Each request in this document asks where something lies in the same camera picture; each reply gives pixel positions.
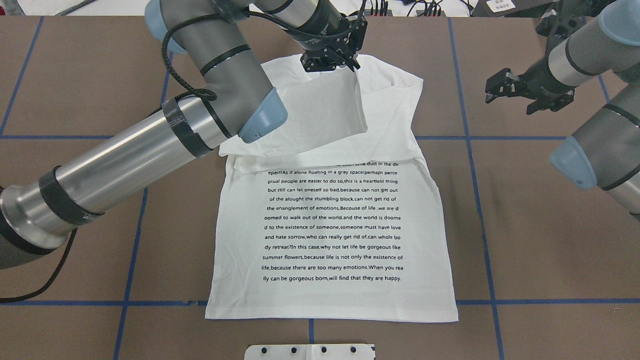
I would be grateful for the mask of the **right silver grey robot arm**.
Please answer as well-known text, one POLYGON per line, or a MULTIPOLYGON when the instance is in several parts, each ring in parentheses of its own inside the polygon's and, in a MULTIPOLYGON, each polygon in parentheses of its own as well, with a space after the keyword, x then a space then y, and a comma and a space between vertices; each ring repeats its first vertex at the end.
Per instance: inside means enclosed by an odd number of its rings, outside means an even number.
POLYGON ((570 183, 598 188, 639 219, 639 2, 614 0, 590 20, 590 0, 559 0, 536 32, 546 38, 540 59, 522 73, 504 68, 486 80, 486 103, 526 98, 526 113, 558 112, 575 93, 612 73, 624 87, 605 95, 600 108, 550 155, 570 183))

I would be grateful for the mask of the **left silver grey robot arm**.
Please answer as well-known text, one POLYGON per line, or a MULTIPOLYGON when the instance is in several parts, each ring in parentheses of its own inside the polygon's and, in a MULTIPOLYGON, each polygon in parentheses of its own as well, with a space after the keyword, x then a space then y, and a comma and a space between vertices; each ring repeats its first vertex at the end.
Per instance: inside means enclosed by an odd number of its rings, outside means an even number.
POLYGON ((151 0, 147 26, 185 93, 122 133, 1 192, 1 268, 52 253, 80 226, 131 194, 212 152, 227 139, 258 141, 288 113, 238 23, 251 16, 283 28, 303 49, 306 72, 359 68, 366 1, 352 16, 329 0, 151 0))

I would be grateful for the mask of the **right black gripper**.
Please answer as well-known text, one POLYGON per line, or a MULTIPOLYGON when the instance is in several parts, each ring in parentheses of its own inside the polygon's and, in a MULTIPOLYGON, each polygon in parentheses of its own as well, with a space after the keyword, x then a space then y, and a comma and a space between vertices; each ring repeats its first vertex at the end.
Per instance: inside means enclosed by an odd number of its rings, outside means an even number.
POLYGON ((504 68, 487 79, 485 93, 486 104, 500 97, 523 97, 533 100, 526 107, 528 115, 542 110, 560 111, 572 103, 575 96, 573 89, 555 94, 543 88, 536 88, 532 82, 526 82, 521 76, 512 74, 509 68, 504 68))

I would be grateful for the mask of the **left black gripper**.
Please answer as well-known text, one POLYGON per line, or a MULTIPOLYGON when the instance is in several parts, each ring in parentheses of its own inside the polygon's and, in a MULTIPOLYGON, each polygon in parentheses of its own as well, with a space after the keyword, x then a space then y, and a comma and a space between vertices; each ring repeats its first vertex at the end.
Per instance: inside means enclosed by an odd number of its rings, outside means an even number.
POLYGON ((355 28, 347 30, 345 35, 329 39, 327 44, 316 50, 307 49, 301 57, 301 64, 307 73, 331 72, 337 68, 356 71, 361 68, 357 53, 362 48, 368 23, 366 19, 355 19, 355 28))

